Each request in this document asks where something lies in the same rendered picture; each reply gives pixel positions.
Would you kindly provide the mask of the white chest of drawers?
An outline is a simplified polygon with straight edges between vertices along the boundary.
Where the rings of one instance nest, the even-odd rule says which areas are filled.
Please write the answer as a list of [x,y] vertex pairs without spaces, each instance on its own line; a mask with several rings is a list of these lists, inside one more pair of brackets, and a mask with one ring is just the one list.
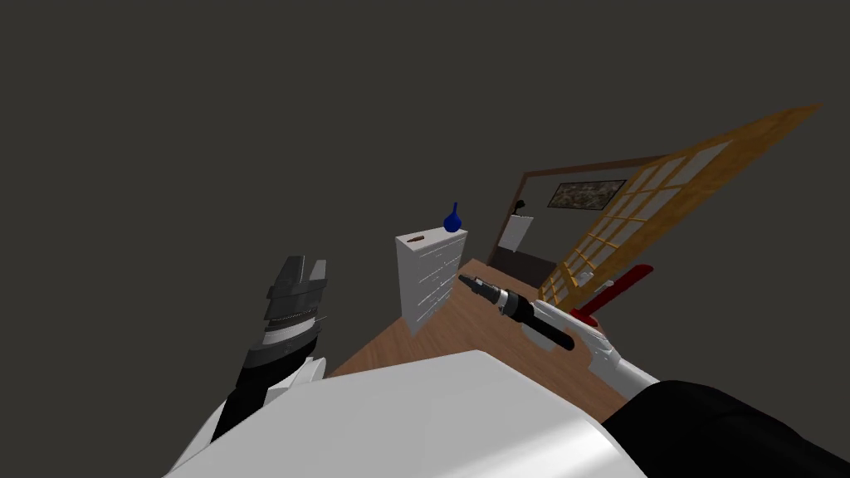
[[440,227],[395,238],[401,314],[412,336],[451,296],[467,239],[457,209]]

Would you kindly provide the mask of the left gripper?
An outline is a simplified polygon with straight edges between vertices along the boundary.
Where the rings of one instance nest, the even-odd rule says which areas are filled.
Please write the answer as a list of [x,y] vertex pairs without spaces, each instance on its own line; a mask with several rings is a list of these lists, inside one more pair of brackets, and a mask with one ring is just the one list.
[[302,281],[305,256],[288,256],[268,292],[269,304],[265,311],[268,321],[284,319],[298,313],[317,309],[327,285],[326,260],[316,260],[309,280]]

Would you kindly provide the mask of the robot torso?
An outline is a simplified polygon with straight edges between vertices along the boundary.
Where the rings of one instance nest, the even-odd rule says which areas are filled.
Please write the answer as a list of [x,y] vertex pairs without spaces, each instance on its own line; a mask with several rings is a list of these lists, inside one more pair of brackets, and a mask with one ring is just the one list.
[[646,478],[588,413],[482,351],[311,383],[164,478]]

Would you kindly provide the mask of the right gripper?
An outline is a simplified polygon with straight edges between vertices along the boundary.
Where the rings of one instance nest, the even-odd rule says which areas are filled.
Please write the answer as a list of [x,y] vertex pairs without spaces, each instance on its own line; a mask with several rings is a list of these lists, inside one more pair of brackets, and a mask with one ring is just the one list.
[[504,291],[498,286],[485,282],[480,277],[460,274],[458,279],[466,285],[472,293],[488,300],[495,306],[504,305]]

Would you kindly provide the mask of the wooden door with glass panes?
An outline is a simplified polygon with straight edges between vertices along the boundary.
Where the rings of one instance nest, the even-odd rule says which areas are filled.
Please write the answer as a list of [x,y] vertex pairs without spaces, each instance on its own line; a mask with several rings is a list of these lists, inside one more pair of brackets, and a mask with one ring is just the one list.
[[652,243],[821,108],[780,111],[641,167],[538,289],[570,312]]

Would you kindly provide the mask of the framed wall picture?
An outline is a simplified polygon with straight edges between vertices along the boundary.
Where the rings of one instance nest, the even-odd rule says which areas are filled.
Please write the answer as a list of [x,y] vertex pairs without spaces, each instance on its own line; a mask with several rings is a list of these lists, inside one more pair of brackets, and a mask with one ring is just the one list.
[[627,180],[561,183],[548,203],[550,208],[602,211]]

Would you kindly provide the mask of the white cabinet with black lamp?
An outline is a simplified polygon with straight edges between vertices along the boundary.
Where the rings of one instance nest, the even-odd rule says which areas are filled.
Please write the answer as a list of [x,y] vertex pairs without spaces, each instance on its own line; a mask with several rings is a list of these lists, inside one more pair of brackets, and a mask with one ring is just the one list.
[[533,217],[523,216],[520,214],[520,210],[523,207],[525,207],[525,201],[522,199],[517,200],[515,206],[513,206],[512,213],[508,217],[507,223],[501,234],[501,238],[498,241],[497,246],[499,248],[513,252],[518,250],[533,221]]

